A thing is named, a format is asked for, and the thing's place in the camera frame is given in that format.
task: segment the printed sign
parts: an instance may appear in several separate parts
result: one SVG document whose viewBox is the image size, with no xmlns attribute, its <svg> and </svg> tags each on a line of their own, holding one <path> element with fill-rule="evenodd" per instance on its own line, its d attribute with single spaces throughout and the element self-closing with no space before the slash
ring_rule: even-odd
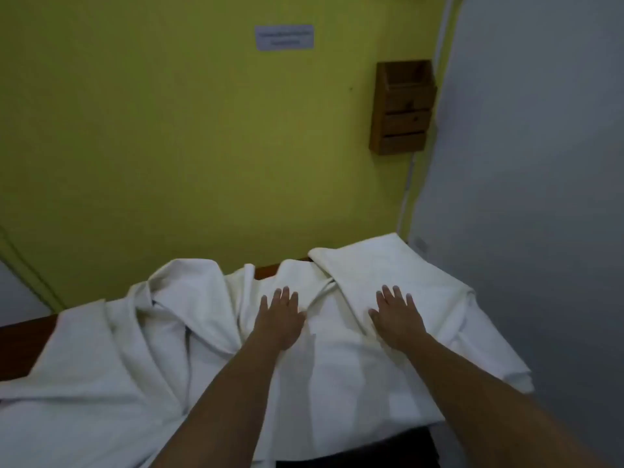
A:
<svg viewBox="0 0 624 468">
<path fill-rule="evenodd" d="M 314 48 L 314 26 L 292 24 L 256 26 L 256 47 L 261 51 Z"/>
</svg>

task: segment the white towel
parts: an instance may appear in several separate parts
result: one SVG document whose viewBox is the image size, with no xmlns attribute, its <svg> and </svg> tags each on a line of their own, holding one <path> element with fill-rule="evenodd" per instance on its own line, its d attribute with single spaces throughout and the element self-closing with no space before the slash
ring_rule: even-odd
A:
<svg viewBox="0 0 624 468">
<path fill-rule="evenodd" d="M 177 259 L 124 299 L 61 313 L 31 374 L 0 383 L 3 467 L 147 466 L 253 330 L 261 296 L 284 285 L 308 323 L 278 361 L 255 461 L 321 457 L 442 420 L 370 326 L 382 284 L 412 293 L 442 343 L 532 390 L 474 293 L 396 235 L 310 257 L 263 281 L 252 265 L 224 276 L 213 261 Z"/>
</svg>

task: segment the wall-mounted holder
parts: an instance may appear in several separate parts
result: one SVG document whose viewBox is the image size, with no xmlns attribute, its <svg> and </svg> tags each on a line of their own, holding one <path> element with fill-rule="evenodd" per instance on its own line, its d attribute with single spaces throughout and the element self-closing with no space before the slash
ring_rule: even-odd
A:
<svg viewBox="0 0 624 468">
<path fill-rule="evenodd" d="M 435 82 L 430 60 L 377 64 L 371 151 L 385 155 L 425 148 L 436 101 Z"/>
</svg>

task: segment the right hand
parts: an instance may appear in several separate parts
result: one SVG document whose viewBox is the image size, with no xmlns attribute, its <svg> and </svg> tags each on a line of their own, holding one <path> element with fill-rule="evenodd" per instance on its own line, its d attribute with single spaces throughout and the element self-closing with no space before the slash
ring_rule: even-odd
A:
<svg viewBox="0 0 624 468">
<path fill-rule="evenodd" d="M 428 334 L 412 296 L 406 296 L 406 304 L 399 287 L 394 286 L 393 290 L 394 295 L 387 286 L 377 291 L 379 310 L 370 309 L 368 314 L 377 333 L 388 346 L 406 353 L 410 345 Z"/>
</svg>

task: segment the white wall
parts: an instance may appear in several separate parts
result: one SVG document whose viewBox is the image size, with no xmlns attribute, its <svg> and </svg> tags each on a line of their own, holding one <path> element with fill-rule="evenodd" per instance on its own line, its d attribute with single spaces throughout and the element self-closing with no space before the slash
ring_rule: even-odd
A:
<svg viewBox="0 0 624 468">
<path fill-rule="evenodd" d="M 0 261 L 0 327 L 50 314 L 50 309 Z"/>
<path fill-rule="evenodd" d="M 465 0 L 410 244 L 624 460 L 624 0 Z"/>
</svg>

